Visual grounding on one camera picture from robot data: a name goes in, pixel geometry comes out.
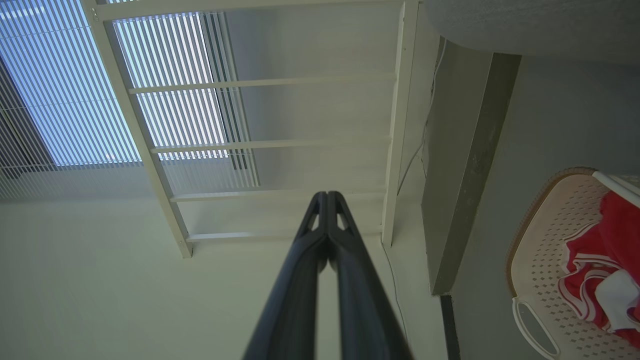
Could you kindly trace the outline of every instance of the horizontal blind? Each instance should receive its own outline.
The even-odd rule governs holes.
[[[195,85],[227,81],[230,51],[220,30],[209,19],[212,13],[180,13],[124,19],[113,22],[117,42],[126,64],[132,88]],[[135,95],[154,146],[203,145],[248,141],[240,89],[210,88],[148,92]],[[215,191],[218,188],[258,186],[257,171],[249,150],[190,151],[160,154],[176,193]],[[175,164],[180,160],[198,160]],[[185,176],[169,169],[198,167]],[[210,186],[210,181],[227,179]]]
[[[78,0],[0,1],[0,58],[0,200],[147,193]]]

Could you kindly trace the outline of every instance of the window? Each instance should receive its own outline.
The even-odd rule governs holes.
[[[139,162],[79,0],[0,0],[0,22],[0,70],[5,70],[0,90],[19,99],[11,103],[3,96],[0,103],[1,139],[15,148],[7,154],[20,158],[0,158],[3,170],[9,164]],[[215,13],[127,19],[113,23],[112,42],[118,44],[132,88],[213,83],[235,76],[225,26],[224,15]],[[145,92],[134,100],[155,146],[249,140],[237,88]],[[18,118],[26,120],[17,123]],[[21,136],[29,131],[37,136]],[[244,151],[175,152],[162,154],[161,160],[230,158],[234,169],[247,169],[247,156]]]

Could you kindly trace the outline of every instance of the red clothing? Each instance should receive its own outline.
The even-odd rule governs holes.
[[[589,224],[566,239],[563,267],[567,275],[558,280],[558,290],[580,319],[607,330],[609,319],[596,300],[595,290],[621,268],[640,284],[640,209],[609,192],[600,203],[600,213],[600,223]],[[640,306],[634,314],[640,318]],[[615,334],[640,348],[640,332],[635,329]]]

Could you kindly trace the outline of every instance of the basket handle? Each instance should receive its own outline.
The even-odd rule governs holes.
[[[555,354],[553,354],[553,353],[547,351],[545,348],[543,348],[540,345],[540,343],[538,343],[538,340],[536,340],[531,335],[531,333],[529,332],[529,330],[525,326],[524,322],[522,321],[522,317],[520,316],[520,312],[518,310],[518,306],[519,305],[524,305],[524,306],[527,307],[527,309],[529,309],[529,311],[531,312],[533,317],[536,319],[536,321],[538,322],[540,327],[545,331],[545,334],[547,335],[547,337],[551,341],[551,344],[554,346],[554,348],[556,350]],[[529,345],[531,345],[531,347],[536,349],[536,351],[538,353],[540,353],[540,355],[544,356],[548,360],[558,360],[558,359],[560,359],[560,348],[557,346],[556,341],[551,337],[551,334],[549,334],[549,331],[544,326],[544,324],[542,324],[542,321],[540,321],[540,318],[538,317],[538,314],[536,314],[535,311],[533,311],[533,309],[531,308],[529,303],[524,301],[524,300],[520,300],[518,297],[515,297],[515,298],[513,298],[513,307],[512,308],[513,308],[513,318],[516,321],[516,325],[518,326],[518,329],[520,329],[520,332],[522,333],[522,336],[525,338],[525,340],[527,340]]]

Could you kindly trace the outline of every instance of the white laundry basket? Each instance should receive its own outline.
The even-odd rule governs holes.
[[[547,359],[640,359],[640,350],[627,340],[578,319],[557,291],[564,275],[563,238],[600,220],[600,199],[609,190],[640,208],[640,177],[607,176],[591,168],[562,171],[540,192],[513,241],[507,260],[513,316],[524,338]],[[555,352],[534,339],[518,306],[529,308]]]

